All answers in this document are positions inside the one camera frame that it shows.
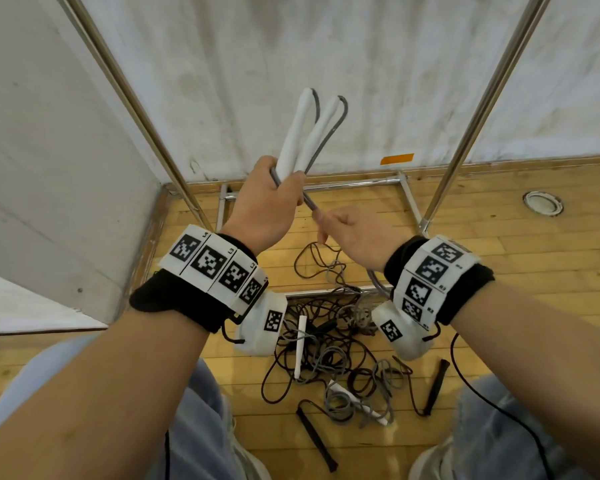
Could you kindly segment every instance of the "person's left arm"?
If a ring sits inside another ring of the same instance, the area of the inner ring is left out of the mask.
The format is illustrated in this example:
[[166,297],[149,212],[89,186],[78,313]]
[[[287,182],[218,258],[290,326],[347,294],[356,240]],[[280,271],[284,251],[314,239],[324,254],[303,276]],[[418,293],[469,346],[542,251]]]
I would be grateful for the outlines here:
[[[222,229],[255,255],[284,236],[302,202],[304,174],[277,189],[273,165],[258,161]],[[194,320],[126,312],[0,426],[0,479],[142,476],[207,341]]]

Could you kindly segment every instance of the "orange tape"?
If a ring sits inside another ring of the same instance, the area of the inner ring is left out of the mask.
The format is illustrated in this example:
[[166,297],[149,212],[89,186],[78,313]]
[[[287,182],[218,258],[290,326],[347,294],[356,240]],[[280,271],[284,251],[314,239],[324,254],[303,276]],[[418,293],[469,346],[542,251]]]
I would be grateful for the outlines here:
[[392,163],[407,163],[410,161],[413,161],[413,153],[405,153],[404,155],[384,157],[382,160],[380,160],[380,165],[391,165]]

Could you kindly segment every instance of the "wrist strap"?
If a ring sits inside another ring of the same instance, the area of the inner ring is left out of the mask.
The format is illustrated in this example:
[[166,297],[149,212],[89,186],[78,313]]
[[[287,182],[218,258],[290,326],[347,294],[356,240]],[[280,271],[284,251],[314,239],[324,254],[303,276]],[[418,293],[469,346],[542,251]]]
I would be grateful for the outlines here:
[[[269,284],[243,243],[194,225],[180,234],[159,265],[162,270],[133,293],[131,306],[148,312],[177,310],[213,332],[227,317],[241,323]],[[201,306],[205,303],[216,313]]]
[[393,304],[426,331],[435,322],[448,325],[469,298],[494,279],[479,262],[478,256],[443,235],[411,239],[385,267],[390,282],[399,276]]

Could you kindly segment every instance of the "leg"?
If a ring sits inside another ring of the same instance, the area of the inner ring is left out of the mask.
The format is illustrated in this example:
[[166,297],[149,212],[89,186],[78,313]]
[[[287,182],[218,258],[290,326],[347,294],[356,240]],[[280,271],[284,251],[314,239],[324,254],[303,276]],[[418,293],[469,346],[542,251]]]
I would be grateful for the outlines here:
[[[545,432],[539,421],[495,377],[487,376],[473,386],[488,400],[528,425],[540,438],[557,479],[591,477]],[[531,435],[519,424],[465,388],[458,401],[453,432],[452,466],[457,480],[545,479],[544,468]]]
[[[0,425],[94,338],[56,344],[24,366],[0,397]],[[169,427],[171,478],[242,480],[244,472],[233,452],[231,426],[230,409],[200,359]],[[147,479],[164,478],[165,457],[161,441]]]

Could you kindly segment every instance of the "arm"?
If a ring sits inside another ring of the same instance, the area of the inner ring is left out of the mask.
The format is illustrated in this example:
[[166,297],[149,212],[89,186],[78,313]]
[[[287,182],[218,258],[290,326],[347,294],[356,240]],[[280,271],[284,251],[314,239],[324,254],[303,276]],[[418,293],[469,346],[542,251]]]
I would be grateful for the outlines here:
[[[273,165],[258,161],[223,227],[256,255],[288,231],[302,202],[304,174],[277,189]],[[142,476],[207,338],[175,311],[126,312],[1,425],[0,478]]]
[[[354,261],[384,265],[405,241],[378,215],[355,207],[317,211]],[[499,282],[481,288],[451,325],[511,393],[584,468],[600,478],[600,329]]]

